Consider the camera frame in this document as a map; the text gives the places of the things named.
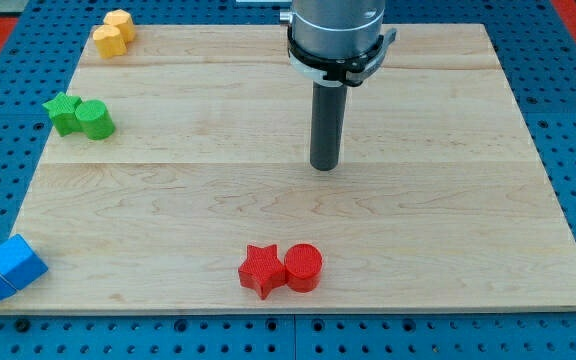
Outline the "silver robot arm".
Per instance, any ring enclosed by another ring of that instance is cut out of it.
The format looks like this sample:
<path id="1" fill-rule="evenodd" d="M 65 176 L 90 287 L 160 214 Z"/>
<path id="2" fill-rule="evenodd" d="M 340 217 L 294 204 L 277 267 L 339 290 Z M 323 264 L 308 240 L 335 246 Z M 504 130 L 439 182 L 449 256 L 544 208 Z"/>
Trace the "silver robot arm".
<path id="1" fill-rule="evenodd" d="M 323 87 L 362 85 L 396 39 L 384 14 L 384 0 L 294 0 L 280 12 L 290 64 Z"/>

